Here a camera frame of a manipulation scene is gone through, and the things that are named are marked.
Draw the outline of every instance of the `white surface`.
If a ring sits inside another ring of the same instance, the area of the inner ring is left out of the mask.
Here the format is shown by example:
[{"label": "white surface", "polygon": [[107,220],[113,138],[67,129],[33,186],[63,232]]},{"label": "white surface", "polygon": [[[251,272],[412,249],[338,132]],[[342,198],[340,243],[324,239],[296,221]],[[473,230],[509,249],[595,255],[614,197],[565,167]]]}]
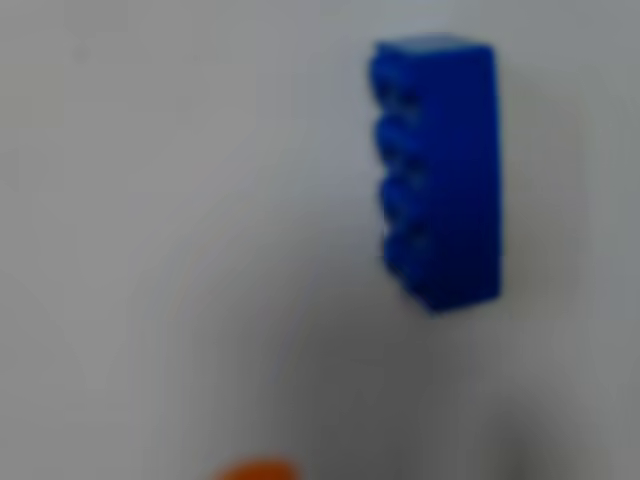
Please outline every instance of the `white surface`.
[{"label": "white surface", "polygon": [[[638,9],[3,2],[0,476],[523,478],[507,426],[638,478]],[[364,75],[431,29],[500,47],[506,145],[507,292],[442,322],[378,267]]]}]

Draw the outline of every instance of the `orange object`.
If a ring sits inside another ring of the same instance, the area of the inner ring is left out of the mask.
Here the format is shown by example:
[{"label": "orange object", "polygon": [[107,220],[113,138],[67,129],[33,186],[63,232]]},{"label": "orange object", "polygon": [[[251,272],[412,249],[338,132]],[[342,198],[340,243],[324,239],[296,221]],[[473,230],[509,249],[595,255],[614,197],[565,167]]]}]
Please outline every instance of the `orange object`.
[{"label": "orange object", "polygon": [[214,480],[297,480],[298,472],[284,460],[254,460],[239,464]]}]

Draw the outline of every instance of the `white background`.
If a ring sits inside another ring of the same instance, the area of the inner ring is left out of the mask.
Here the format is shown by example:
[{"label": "white background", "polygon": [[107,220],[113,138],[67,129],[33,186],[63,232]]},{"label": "white background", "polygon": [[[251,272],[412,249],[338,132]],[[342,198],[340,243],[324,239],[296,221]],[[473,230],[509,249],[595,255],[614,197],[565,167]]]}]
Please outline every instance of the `white background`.
[{"label": "white background", "polygon": [[[0,476],[637,479],[639,17],[4,0]],[[503,298],[435,321],[379,267],[365,76],[431,30],[500,51],[506,195]]]}]

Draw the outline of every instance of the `lego brick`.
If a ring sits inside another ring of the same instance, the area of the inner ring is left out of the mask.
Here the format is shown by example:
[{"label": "lego brick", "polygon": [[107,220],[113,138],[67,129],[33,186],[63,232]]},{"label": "lego brick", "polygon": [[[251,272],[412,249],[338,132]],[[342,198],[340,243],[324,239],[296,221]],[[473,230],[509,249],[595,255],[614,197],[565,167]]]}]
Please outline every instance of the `lego brick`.
[{"label": "lego brick", "polygon": [[370,81],[385,166],[389,271],[444,311],[499,295],[499,107],[493,49],[453,35],[381,42]]}]

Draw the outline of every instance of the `blue lego brick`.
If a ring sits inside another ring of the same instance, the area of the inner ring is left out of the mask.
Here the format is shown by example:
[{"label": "blue lego brick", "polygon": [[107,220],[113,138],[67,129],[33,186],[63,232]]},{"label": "blue lego brick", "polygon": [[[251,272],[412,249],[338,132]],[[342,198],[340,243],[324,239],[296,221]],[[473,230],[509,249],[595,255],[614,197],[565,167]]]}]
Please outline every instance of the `blue lego brick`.
[{"label": "blue lego brick", "polygon": [[499,107],[493,49],[453,35],[381,42],[370,81],[386,176],[383,258],[444,311],[501,288]]}]

